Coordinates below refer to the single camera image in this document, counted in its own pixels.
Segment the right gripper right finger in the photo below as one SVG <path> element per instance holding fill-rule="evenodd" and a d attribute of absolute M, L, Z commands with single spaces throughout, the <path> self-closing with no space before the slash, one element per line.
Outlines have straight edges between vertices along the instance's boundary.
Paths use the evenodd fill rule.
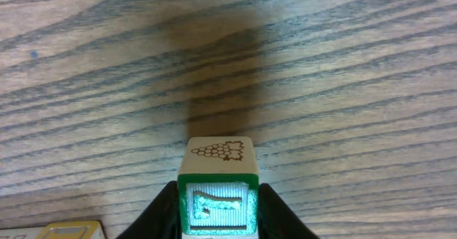
<path fill-rule="evenodd" d="M 257 220 L 259 239 L 319 239 L 268 183 L 259 186 Z"/>

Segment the green seven block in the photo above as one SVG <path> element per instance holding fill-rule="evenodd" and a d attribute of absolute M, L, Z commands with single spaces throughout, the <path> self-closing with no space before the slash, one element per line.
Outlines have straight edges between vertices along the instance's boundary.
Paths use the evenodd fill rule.
<path fill-rule="evenodd" d="M 246 136 L 193 137 L 177 177 L 187 235 L 250 235 L 257 229 L 258 166 Z"/>

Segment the white feather block blue X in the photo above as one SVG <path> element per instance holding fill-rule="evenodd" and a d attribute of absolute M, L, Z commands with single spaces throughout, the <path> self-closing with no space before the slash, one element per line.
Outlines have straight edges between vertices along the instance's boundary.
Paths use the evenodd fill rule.
<path fill-rule="evenodd" d="M 105 239 L 99 221 L 51 223 L 36 239 Z"/>

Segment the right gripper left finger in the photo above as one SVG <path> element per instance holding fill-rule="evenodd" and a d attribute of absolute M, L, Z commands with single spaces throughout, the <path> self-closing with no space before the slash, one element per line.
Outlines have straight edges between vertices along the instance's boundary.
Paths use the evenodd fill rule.
<path fill-rule="evenodd" d="M 182 239 L 177 182 L 168 182 L 116 239 Z"/>

